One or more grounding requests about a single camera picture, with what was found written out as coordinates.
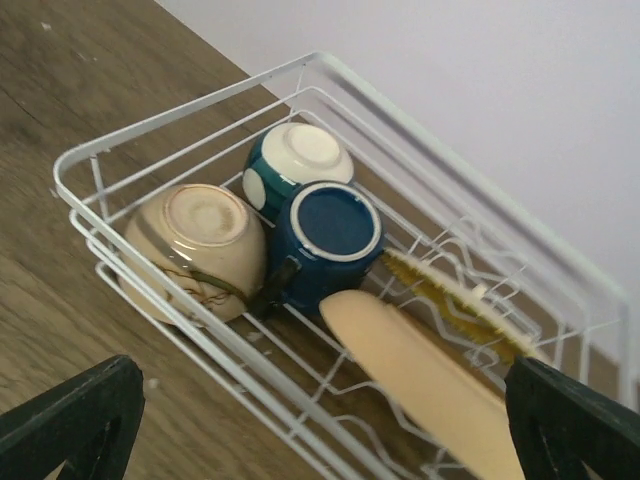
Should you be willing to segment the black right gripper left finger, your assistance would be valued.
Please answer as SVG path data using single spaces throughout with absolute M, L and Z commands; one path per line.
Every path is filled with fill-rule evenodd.
M 1 414 L 1 477 L 123 478 L 144 405 L 133 359 L 102 361 Z

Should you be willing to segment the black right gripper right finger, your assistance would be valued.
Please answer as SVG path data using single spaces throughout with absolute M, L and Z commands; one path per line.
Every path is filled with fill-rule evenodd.
M 506 379 L 506 410 L 527 479 L 639 477 L 639 414 L 532 357 Z

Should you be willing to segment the cream orange plate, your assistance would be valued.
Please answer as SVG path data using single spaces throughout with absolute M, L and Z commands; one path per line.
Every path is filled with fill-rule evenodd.
M 477 478 L 523 478 L 504 401 L 398 308 L 347 290 L 319 311 L 369 377 Z

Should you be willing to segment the round bamboo steamer tray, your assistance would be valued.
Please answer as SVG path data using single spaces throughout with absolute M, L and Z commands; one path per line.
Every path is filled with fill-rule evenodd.
M 552 363 L 535 347 L 530 336 L 514 327 L 480 294 L 441 270 L 392 247 L 384 249 L 380 260 L 416 296 L 431 300 L 443 320 L 476 345 L 494 351 L 502 363 L 512 365 L 518 356 Z

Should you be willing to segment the small white bowl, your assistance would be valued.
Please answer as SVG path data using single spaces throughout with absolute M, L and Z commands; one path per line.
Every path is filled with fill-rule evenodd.
M 155 195 L 134 212 L 123 238 L 224 322 L 246 311 L 265 279 L 259 217 L 218 186 L 181 184 Z

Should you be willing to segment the white wire dish rack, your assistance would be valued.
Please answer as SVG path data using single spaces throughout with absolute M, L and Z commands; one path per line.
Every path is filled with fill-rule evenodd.
M 529 334 L 564 374 L 639 406 L 629 302 L 590 261 L 481 177 L 413 118 L 326 53 L 311 53 L 63 153 L 57 193 L 96 256 L 97 274 L 327 479 L 468 479 L 470 470 L 370 381 L 313 319 L 285 306 L 262 323 L 222 323 L 151 290 L 169 280 L 123 234 L 144 201 L 189 180 L 240 188 L 250 143 L 308 120 L 356 161 L 385 241 L 430 261 Z

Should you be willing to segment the dark blue mug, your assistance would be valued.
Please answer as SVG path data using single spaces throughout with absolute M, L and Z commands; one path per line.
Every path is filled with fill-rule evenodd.
M 275 220 L 267 278 L 248 311 L 260 318 L 288 304 L 318 315 L 323 299 L 360 287 L 383 242 L 378 209 L 354 186 L 314 181 L 299 187 Z

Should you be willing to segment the white bowl teal outside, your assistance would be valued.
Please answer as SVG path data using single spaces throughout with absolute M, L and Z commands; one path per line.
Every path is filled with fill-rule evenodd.
M 319 180 L 350 183 L 353 178 L 353 160 L 331 133 L 286 122 L 256 139 L 244 165 L 242 188 L 249 203 L 274 222 L 298 187 Z

